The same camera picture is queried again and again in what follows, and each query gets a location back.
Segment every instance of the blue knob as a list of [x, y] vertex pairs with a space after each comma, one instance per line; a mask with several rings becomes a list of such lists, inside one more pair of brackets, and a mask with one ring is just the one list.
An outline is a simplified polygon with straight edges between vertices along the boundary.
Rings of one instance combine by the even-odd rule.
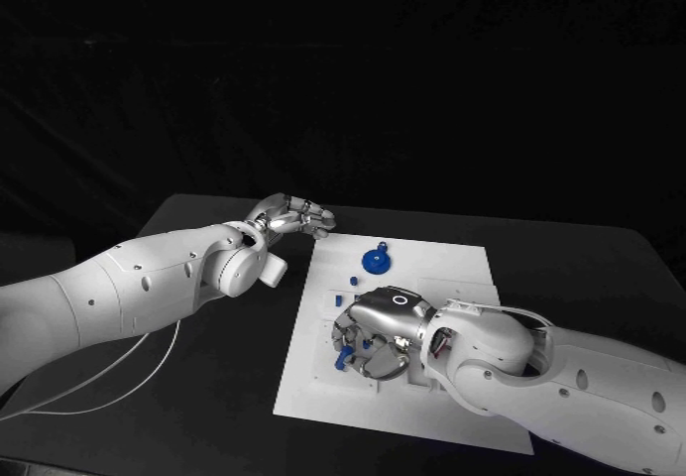
[[389, 246], [381, 241], [376, 250], [367, 251], [361, 257], [361, 267], [367, 273], [383, 275], [390, 269], [390, 256], [386, 253]]
[[338, 358], [335, 359], [335, 369], [337, 370], [344, 370], [345, 369], [345, 357], [354, 352], [353, 348], [345, 345], [341, 349], [340, 349], [340, 354], [338, 354]]

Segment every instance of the black table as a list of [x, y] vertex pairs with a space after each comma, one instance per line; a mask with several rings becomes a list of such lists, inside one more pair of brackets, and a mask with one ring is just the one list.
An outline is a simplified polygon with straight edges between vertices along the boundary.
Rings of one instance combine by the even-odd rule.
[[[174, 195], [139, 236], [240, 220], [255, 203]], [[340, 233], [485, 247], [504, 305], [528, 308], [559, 326], [686, 362], [686, 295], [634, 231], [330, 209]], [[18, 416], [0, 422], [0, 456], [121, 476], [560, 474], [563, 470], [626, 474], [536, 436], [536, 456], [526, 456], [270, 414], [311, 249], [309, 237], [285, 236], [272, 249], [288, 263], [278, 288], [257, 283], [243, 296], [211, 301], [181, 321], [167, 363], [132, 396], [80, 416]], [[172, 326], [149, 335], [100, 380], [43, 410], [80, 410], [121, 395], [157, 365], [171, 335]], [[40, 369], [2, 414], [82, 381], [134, 342], [97, 344]]]

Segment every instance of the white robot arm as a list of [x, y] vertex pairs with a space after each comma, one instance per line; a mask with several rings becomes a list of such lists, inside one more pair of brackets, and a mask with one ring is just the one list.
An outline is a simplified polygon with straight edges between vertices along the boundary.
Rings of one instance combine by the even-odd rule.
[[[394, 287], [360, 295], [331, 339], [338, 370], [387, 380], [420, 358], [425, 375], [475, 414], [510, 418], [615, 468], [686, 475], [686, 366], [651, 352], [551, 324], [527, 328], [453, 299], [435, 309]], [[360, 344], [377, 349], [370, 358]], [[537, 375], [524, 376], [530, 368]]]
[[0, 288], [0, 394], [61, 356], [162, 328], [256, 280], [275, 287], [285, 262], [268, 245], [293, 231], [325, 238], [334, 225], [330, 211], [278, 193], [246, 221], [125, 241], [60, 273]]

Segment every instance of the black background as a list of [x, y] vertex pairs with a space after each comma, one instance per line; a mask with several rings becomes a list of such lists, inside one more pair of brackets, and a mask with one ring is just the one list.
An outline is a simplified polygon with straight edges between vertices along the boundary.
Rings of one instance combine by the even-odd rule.
[[24, 1], [0, 32], [0, 229], [79, 260], [175, 192], [283, 191], [628, 227], [686, 282], [681, 2]]

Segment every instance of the white board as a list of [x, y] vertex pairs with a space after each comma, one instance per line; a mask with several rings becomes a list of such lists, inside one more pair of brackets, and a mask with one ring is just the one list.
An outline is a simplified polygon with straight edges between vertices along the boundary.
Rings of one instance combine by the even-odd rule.
[[[380, 241], [391, 267], [374, 276], [361, 256]], [[331, 233], [314, 245], [273, 414], [533, 454], [528, 431], [501, 416], [465, 410], [423, 376], [417, 354], [406, 374], [387, 382], [334, 369], [331, 321], [354, 295], [387, 285], [417, 292], [430, 305], [446, 298], [500, 304], [484, 248]]]

